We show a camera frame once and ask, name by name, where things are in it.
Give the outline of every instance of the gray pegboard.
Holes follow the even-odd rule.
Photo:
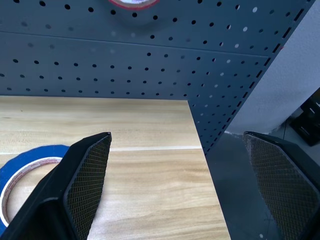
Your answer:
[[[188,100],[207,153],[313,2],[4,0],[0,94]]]

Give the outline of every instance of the wooden tabletop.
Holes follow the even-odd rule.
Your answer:
[[[0,96],[0,167],[100,132],[112,143],[89,240],[230,239],[186,101]],[[10,219],[53,167],[16,184]]]

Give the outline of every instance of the white wall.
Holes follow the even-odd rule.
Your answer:
[[[316,0],[227,131],[269,133],[319,87],[320,0]]]

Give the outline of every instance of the mesh grille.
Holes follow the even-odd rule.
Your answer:
[[[87,239],[101,199],[109,145],[105,139],[90,149],[68,191],[67,206],[80,240]]]
[[[260,193],[285,240],[298,240],[319,206],[318,193],[282,149],[245,134]]]

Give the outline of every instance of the tape roll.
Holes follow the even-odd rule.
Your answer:
[[[131,10],[142,10],[151,7],[159,0],[109,0],[113,4]]]
[[[68,148],[65,145],[37,147],[19,154],[0,168],[0,236],[9,225],[7,202],[15,184],[32,169],[46,164],[58,164]]]

